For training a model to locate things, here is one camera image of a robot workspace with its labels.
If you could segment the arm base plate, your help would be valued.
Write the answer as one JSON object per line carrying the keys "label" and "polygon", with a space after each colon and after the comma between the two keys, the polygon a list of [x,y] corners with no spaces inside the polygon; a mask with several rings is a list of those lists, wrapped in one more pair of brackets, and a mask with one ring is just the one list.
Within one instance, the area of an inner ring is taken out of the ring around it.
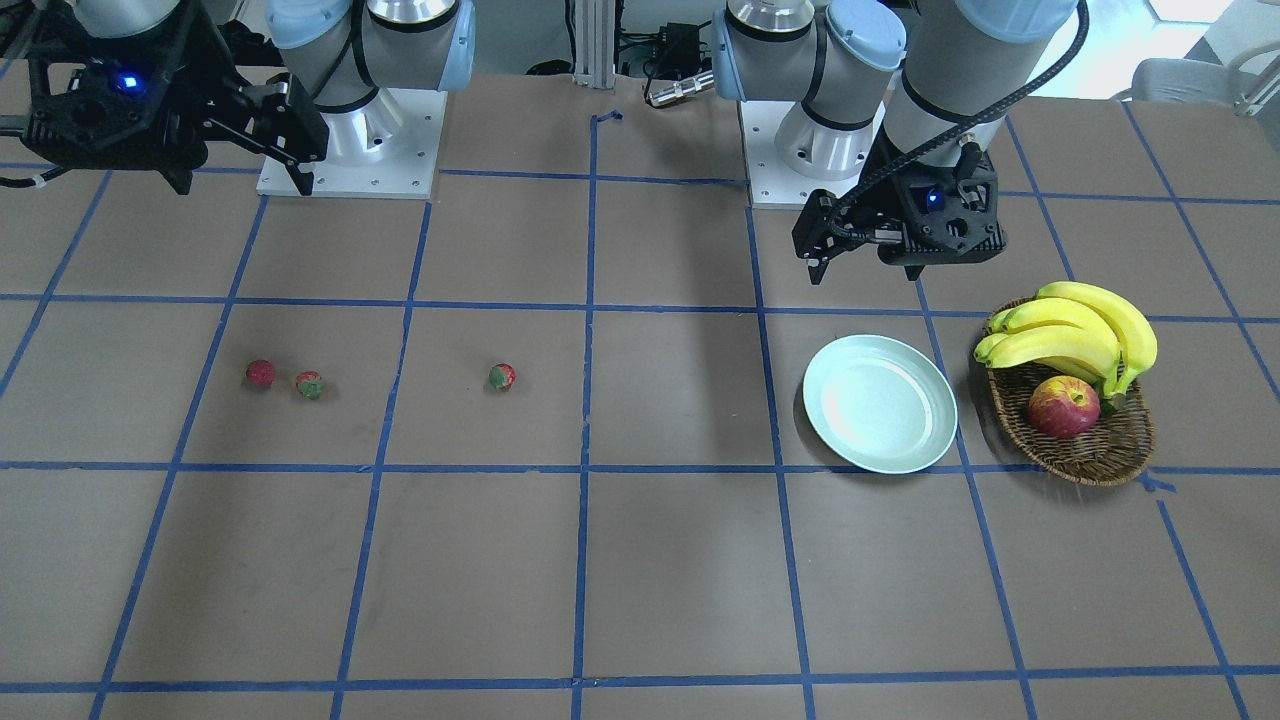
{"label": "arm base plate", "polygon": [[320,199],[426,200],[433,193],[448,92],[380,88],[323,114],[326,156],[300,164]]}
{"label": "arm base plate", "polygon": [[818,124],[796,102],[741,102],[739,117],[751,205],[800,210],[814,190],[841,195],[858,183],[884,104],[852,131]]}

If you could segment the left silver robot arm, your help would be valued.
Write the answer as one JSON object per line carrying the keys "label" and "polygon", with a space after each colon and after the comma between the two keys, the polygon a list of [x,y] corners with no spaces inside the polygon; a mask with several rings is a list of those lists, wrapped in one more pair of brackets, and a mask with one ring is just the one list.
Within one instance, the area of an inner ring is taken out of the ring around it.
{"label": "left silver robot arm", "polygon": [[989,141],[1059,74],[1089,31],[1083,1],[727,1],[713,17],[719,96],[788,102],[786,163],[822,181],[791,242],[819,284],[864,246],[915,281],[928,266],[997,258]]}

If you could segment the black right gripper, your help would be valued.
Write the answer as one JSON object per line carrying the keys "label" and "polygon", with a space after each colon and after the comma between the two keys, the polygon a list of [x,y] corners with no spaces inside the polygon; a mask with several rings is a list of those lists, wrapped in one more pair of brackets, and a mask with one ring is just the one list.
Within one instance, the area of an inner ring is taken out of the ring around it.
{"label": "black right gripper", "polygon": [[297,78],[250,85],[201,1],[36,1],[20,141],[64,170],[151,170],[180,195],[233,143],[314,192],[329,128]]}

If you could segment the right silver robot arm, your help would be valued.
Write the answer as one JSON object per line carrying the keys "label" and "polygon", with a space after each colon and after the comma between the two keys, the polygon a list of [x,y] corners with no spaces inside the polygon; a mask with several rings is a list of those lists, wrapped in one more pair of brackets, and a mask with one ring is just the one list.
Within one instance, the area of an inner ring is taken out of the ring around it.
{"label": "right silver robot arm", "polygon": [[50,169],[148,170],[187,195],[211,143],[264,158],[268,196],[426,200],[445,101],[470,82],[470,1],[270,1],[268,35],[201,1],[5,1],[29,105],[3,118]]}

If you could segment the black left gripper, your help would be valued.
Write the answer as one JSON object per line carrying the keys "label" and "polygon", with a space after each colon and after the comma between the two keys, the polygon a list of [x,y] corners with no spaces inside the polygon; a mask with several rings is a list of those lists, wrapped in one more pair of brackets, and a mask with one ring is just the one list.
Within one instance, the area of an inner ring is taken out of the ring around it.
{"label": "black left gripper", "polygon": [[988,152],[963,150],[952,167],[913,161],[865,193],[814,190],[792,227],[794,251],[813,286],[833,258],[869,243],[878,245],[883,264],[915,281],[927,266],[986,263],[1004,252],[997,208],[998,174]]}

